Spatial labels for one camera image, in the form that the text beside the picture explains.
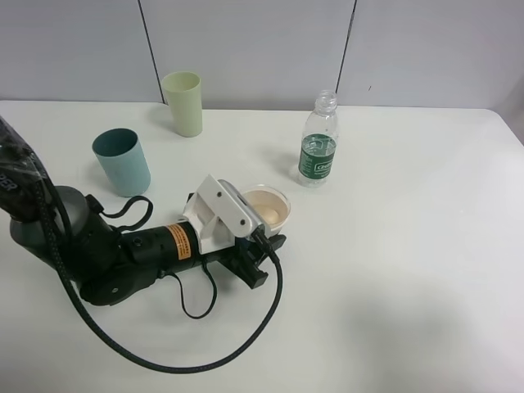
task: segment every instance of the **green bottle label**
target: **green bottle label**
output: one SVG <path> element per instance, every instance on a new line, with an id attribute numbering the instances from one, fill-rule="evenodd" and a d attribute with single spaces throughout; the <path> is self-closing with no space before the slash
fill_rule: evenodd
<path id="1" fill-rule="evenodd" d="M 318 180 L 331 172 L 337 147 L 333 138 L 321 133 L 308 135 L 302 141 L 298 169 L 306 178 Z"/>

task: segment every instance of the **teal cup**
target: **teal cup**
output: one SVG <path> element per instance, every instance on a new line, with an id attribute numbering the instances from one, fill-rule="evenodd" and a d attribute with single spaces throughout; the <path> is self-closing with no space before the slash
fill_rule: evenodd
<path id="1" fill-rule="evenodd" d="M 149 188 L 151 174 L 134 131 L 110 129 L 98 135 L 93 152 L 121 197 L 134 197 Z"/>

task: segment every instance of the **small bowl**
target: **small bowl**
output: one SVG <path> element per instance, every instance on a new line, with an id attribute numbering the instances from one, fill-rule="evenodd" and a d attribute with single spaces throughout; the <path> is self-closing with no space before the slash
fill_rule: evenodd
<path id="1" fill-rule="evenodd" d="M 242 190 L 242 196 L 271 228 L 266 236 L 278 234 L 291 213 L 291 203 L 286 196 L 263 184 Z"/>

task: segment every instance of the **light green cup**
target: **light green cup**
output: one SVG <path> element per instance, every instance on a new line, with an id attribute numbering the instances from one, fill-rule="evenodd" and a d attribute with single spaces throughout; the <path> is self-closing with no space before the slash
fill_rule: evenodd
<path id="1" fill-rule="evenodd" d="M 192 72 L 174 72 L 160 83 L 174 119 L 174 129 L 183 137 L 202 132 L 200 76 Z"/>

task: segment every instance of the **water bottle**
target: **water bottle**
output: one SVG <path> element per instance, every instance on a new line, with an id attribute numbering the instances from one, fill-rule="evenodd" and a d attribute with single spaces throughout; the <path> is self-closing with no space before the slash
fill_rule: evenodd
<path id="1" fill-rule="evenodd" d="M 337 95 L 323 90 L 314 111 L 305 122 L 298 164 L 298 182 L 306 187 L 326 183 L 331 171 L 338 139 Z"/>

